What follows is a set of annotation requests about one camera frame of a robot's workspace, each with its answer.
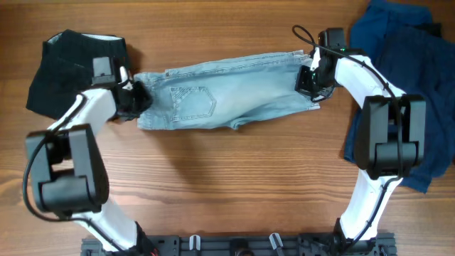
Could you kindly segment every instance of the waistband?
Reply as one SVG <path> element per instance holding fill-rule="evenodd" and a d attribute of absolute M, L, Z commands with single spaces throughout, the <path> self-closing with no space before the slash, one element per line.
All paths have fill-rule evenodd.
<path fill-rule="evenodd" d="M 426 6 L 415 6 L 411 4 L 399 4 L 392 3 L 385 0 L 372 0 L 369 3 L 369 6 L 374 6 L 386 11 L 393 11 L 399 14 L 415 14 L 415 13 L 429 13 L 429 9 Z"/>
<path fill-rule="evenodd" d="M 94 56 L 107 55 L 120 58 L 126 68 L 131 67 L 127 52 L 127 43 L 124 38 L 116 36 L 103 36 L 86 33 L 78 33 L 67 29 L 50 38 L 43 45 L 43 51 L 49 52 L 49 48 L 56 47 L 57 51 L 64 51 L 66 54 L 71 50 L 79 50 L 80 54 L 84 54 L 92 58 Z"/>
<path fill-rule="evenodd" d="M 313 59 L 311 59 L 309 55 L 304 54 L 303 50 L 263 53 L 239 58 L 209 61 L 184 68 L 168 69 L 165 70 L 164 73 L 139 73 L 134 76 L 134 79 L 140 81 L 170 80 L 175 78 L 195 77 L 198 75 L 226 73 L 262 65 L 281 65 L 283 63 L 290 63 L 310 66 L 312 62 Z"/>

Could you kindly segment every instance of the denim pocket stitching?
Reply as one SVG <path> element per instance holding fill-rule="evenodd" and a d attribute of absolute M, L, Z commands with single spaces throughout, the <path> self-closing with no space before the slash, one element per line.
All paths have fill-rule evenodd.
<path fill-rule="evenodd" d="M 158 81 L 154 81 L 154 83 L 150 86 L 150 89 L 151 89 L 151 93 L 153 95 L 152 97 L 154 99 L 154 104 L 159 105 L 159 103 L 160 103 L 159 97 L 157 97 L 155 94 L 156 86 L 158 86 Z M 162 108 L 159 108 L 159 112 L 161 114 L 161 118 L 163 118 L 164 129 L 169 129 L 169 125 L 168 125 L 169 122 L 166 120 L 166 115 L 165 115 L 164 111 L 162 110 Z"/>
<path fill-rule="evenodd" d="M 171 91 L 172 91 L 172 89 L 179 89 L 179 88 L 188 89 L 188 92 L 181 94 L 179 97 L 176 97 L 176 94 L 171 93 L 172 101 L 173 101 L 173 108 L 174 108 L 171 121 L 173 121 L 173 122 L 185 121 L 185 120 L 189 120 L 189 119 L 204 118 L 204 117 L 212 116 L 213 112 L 215 111 L 216 99 L 210 93 L 208 88 L 206 88 L 206 87 L 172 87 Z M 205 92 L 207 94 L 207 96 L 209 96 L 210 101 L 212 102 L 212 107 L 210 108 L 209 112 L 207 114 L 195 114 L 195 115 L 186 116 L 186 117 L 177 117 L 178 101 L 183 100 L 186 96 L 188 96 L 190 93 L 195 92 L 195 91 Z"/>

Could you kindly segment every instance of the wire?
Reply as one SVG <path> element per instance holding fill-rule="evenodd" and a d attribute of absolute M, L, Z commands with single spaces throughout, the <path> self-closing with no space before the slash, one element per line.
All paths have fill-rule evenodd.
<path fill-rule="evenodd" d="M 81 93 L 78 94 L 78 95 L 82 96 L 81 103 L 57 127 L 52 129 L 50 132 L 46 133 L 44 138 L 38 143 L 36 148 L 33 150 L 32 154 L 30 155 L 30 160 L 28 160 L 26 169 L 25 169 L 25 171 L 23 173 L 23 180 L 22 180 L 22 198 L 23 198 L 23 202 L 25 203 L 28 211 L 32 215 L 34 215 L 35 217 L 37 217 L 37 218 L 39 218 L 41 220 L 44 220 L 44 221 L 47 221 L 47 222 L 52 222 L 52 223 L 63 223 L 63 222 L 80 221 L 80 222 L 83 222 L 83 223 L 87 224 L 88 227 L 93 228 L 93 230 L 95 232 L 100 234 L 100 236 L 103 239 L 105 239 L 110 245 L 112 245 L 115 249 L 117 249 L 119 252 L 123 253 L 124 255 L 127 255 L 126 252 L 123 251 L 123 249 L 120 246 L 118 246 L 112 239 L 110 239 L 106 234 L 104 234 L 90 219 L 86 219 L 86 218 L 71 218 L 71 217 L 67 217 L 67 218 L 63 218 L 63 219 L 60 219 L 60 218 L 49 218 L 49 217 L 39 213 L 37 210 L 35 210 L 35 208 L 33 208 L 33 206 L 31 205 L 30 200 L 28 199 L 28 191 L 27 191 L 28 177 L 30 176 L 31 167 L 33 165 L 33 162 L 35 161 L 35 159 L 36 159 L 39 151 L 41 150 L 41 148 L 43 148 L 43 146 L 48 142 L 48 140 L 52 136 L 54 136 L 61 127 L 64 127 L 65 125 L 67 125 L 71 121 L 71 119 L 84 107 L 85 103 L 87 102 L 87 97 L 85 95 L 81 94 Z"/>
<path fill-rule="evenodd" d="M 321 101 L 323 101 L 323 100 L 327 100 L 327 99 L 332 95 L 332 93 L 333 93 L 334 90 L 335 90 L 335 86 L 332 87 L 332 90 L 327 94 L 327 96 L 322 96 L 321 99 L 315 100 L 315 99 L 313 98 L 313 96 L 311 96 L 311 102 L 312 102 L 312 103 L 318 103 L 318 102 L 321 102 Z"/>
<path fill-rule="evenodd" d="M 303 38 L 303 37 L 301 37 L 298 33 L 296 33 L 296 32 L 294 31 L 294 27 L 300 28 L 301 30 L 303 30 L 303 31 L 309 36 L 309 38 L 311 39 L 311 43 L 309 43 L 309 42 L 307 42 L 307 43 L 309 43 L 309 44 L 311 44 L 311 45 L 313 46 L 313 50 L 316 50 L 316 47 L 318 47 L 318 45 L 317 45 L 316 42 L 314 41 L 313 36 L 312 36 L 312 35 L 311 35 L 303 26 L 294 25 L 294 26 L 292 27 L 292 32 L 294 32 L 294 35 L 296 35 L 298 38 L 300 38 L 301 40 L 303 40 L 303 41 L 305 41 L 305 42 L 306 42 L 306 39 Z"/>
<path fill-rule="evenodd" d="M 309 41 L 308 39 L 305 39 L 304 37 L 300 36 L 297 32 L 296 32 L 296 28 L 299 28 L 301 30 L 303 30 L 304 32 L 306 32 L 311 41 Z M 353 57 L 350 57 L 349 55 L 346 55 L 346 54 L 343 54 L 343 53 L 339 53 L 338 51 L 335 51 L 335 50 L 331 50 L 329 48 L 326 48 L 326 47 L 323 47 L 323 46 L 319 46 L 317 45 L 316 43 L 314 43 L 314 39 L 313 37 L 309 34 L 309 32 L 302 26 L 300 25 L 294 25 L 292 27 L 292 33 L 294 33 L 294 35 L 298 38 L 300 38 L 302 41 L 304 41 L 305 43 L 309 43 L 311 44 L 312 46 L 314 47 L 319 47 L 321 49 L 324 49 L 326 51 L 328 51 L 329 53 L 332 53 L 332 54 L 335 54 L 335 55 L 338 55 L 342 58 L 347 58 L 349 60 L 352 60 L 353 62 L 355 63 L 358 63 L 360 65 L 362 65 L 362 68 L 367 68 L 373 75 L 376 76 L 376 78 L 381 82 L 382 86 L 384 87 L 385 90 L 387 90 L 387 92 L 390 94 L 390 97 L 392 98 L 392 104 L 393 104 L 393 107 L 395 108 L 395 122 L 397 123 L 397 158 L 398 158 L 398 174 L 397 174 L 397 177 L 395 178 L 391 178 L 389 179 L 388 181 L 385 182 L 384 186 L 382 186 L 382 191 L 381 191 L 381 194 L 380 194 L 380 197 L 379 197 L 379 200 L 378 202 L 376 203 L 376 206 L 375 206 L 375 209 L 373 211 L 373 214 L 371 215 L 370 217 L 370 220 L 367 221 L 367 224 L 365 225 L 365 227 L 362 229 L 362 231 L 355 237 L 355 239 L 352 241 L 352 243 L 350 243 L 347 247 L 343 248 L 342 251 L 341 251 L 341 254 L 344 254 L 345 252 L 347 252 L 349 249 L 351 249 L 362 237 L 363 235 L 368 231 L 368 229 L 371 227 L 371 225 L 373 224 L 373 221 L 375 220 L 376 218 L 376 215 L 378 214 L 378 211 L 380 209 L 380 206 L 382 204 L 382 201 L 384 200 L 384 197 L 385 197 L 385 194 L 387 193 L 387 189 L 389 187 L 389 185 L 394 182 L 394 181 L 399 181 L 402 176 L 403 176 L 403 161 L 402 161 L 402 122 L 401 122 L 401 111 L 400 111 L 400 105 L 398 104 L 398 100 L 397 98 L 395 97 L 395 94 L 393 93 L 393 91 L 390 89 L 389 87 L 389 84 L 388 82 L 385 82 L 383 80 L 383 78 L 376 72 L 376 70 L 374 70 L 373 68 L 371 68 L 369 65 L 367 65 L 365 63 L 365 61 L 360 61 L 356 58 L 353 58 Z"/>

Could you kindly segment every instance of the garment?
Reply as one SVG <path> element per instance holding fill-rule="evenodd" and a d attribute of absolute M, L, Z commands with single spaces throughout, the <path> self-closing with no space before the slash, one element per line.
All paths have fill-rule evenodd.
<path fill-rule="evenodd" d="M 212 61 L 165 73 L 139 73 L 153 105 L 141 129 L 212 129 L 319 108 L 294 88 L 299 68 L 312 59 L 302 50 Z"/>
<path fill-rule="evenodd" d="M 449 167 L 455 155 L 455 45 L 425 31 L 403 27 L 387 37 L 375 67 L 407 94 L 427 103 L 424 160 L 402 185 L 426 193 L 433 177 Z M 357 115 L 346 139 L 345 159 L 352 161 Z"/>
<path fill-rule="evenodd" d="M 441 38 L 441 24 L 440 23 L 423 23 L 420 25 L 414 26 L 414 28 L 417 28 L 421 31 L 427 32 L 429 35 L 436 36 Z M 354 159 L 354 141 L 355 141 L 355 135 L 357 134 L 358 130 L 358 124 L 360 124 L 360 118 L 362 117 L 361 115 L 361 109 L 359 108 L 357 112 L 354 115 L 352 125 L 348 131 L 348 136 L 346 139 L 345 143 L 345 149 L 344 149 L 344 159 L 346 161 L 349 161 L 351 163 L 355 163 Z"/>
<path fill-rule="evenodd" d="M 431 23 L 427 7 L 371 0 L 367 11 L 350 30 L 350 47 L 362 48 L 374 63 L 388 34 L 402 26 Z"/>
<path fill-rule="evenodd" d="M 130 68 L 123 38 L 81 34 L 66 30 L 43 42 L 40 67 L 28 91 L 26 108 L 58 119 L 71 107 L 76 94 L 92 84 L 96 57 L 116 57 Z"/>

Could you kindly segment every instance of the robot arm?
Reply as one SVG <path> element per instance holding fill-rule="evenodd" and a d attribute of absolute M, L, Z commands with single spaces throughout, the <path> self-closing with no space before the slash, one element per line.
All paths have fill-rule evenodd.
<path fill-rule="evenodd" d="M 95 58 L 94 72 L 92 88 L 77 95 L 62 118 L 47 131 L 27 137 L 30 157 L 46 132 L 57 130 L 32 166 L 36 205 L 42 212 L 53 212 L 61 220 L 74 220 L 86 228 L 106 252 L 122 250 L 134 255 L 148 250 L 148 255 L 156 255 L 139 225 L 109 198 L 109 181 L 95 141 L 106 122 L 138 117 L 151 104 L 151 97 L 115 60 Z M 74 168 L 54 171 L 52 165 L 63 159 L 72 159 Z"/>
<path fill-rule="evenodd" d="M 348 208 L 335 226 L 341 242 L 334 252 L 370 252 L 380 216 L 393 190 L 402 176 L 409 175 L 410 168 L 423 159 L 425 102 L 389 83 L 361 50 L 346 49 L 341 28 L 320 33 L 319 45 L 323 47 L 314 51 L 311 67 L 302 67 L 296 90 L 314 99 L 327 97 L 326 92 L 333 92 L 340 85 L 363 108 L 354 151 L 360 167 L 358 179 Z M 392 101 L 396 98 L 399 100 L 394 106 Z M 394 107 L 399 107 L 395 116 Z M 401 144 L 398 132 L 403 134 Z M 401 160 L 397 157 L 399 146 Z"/>

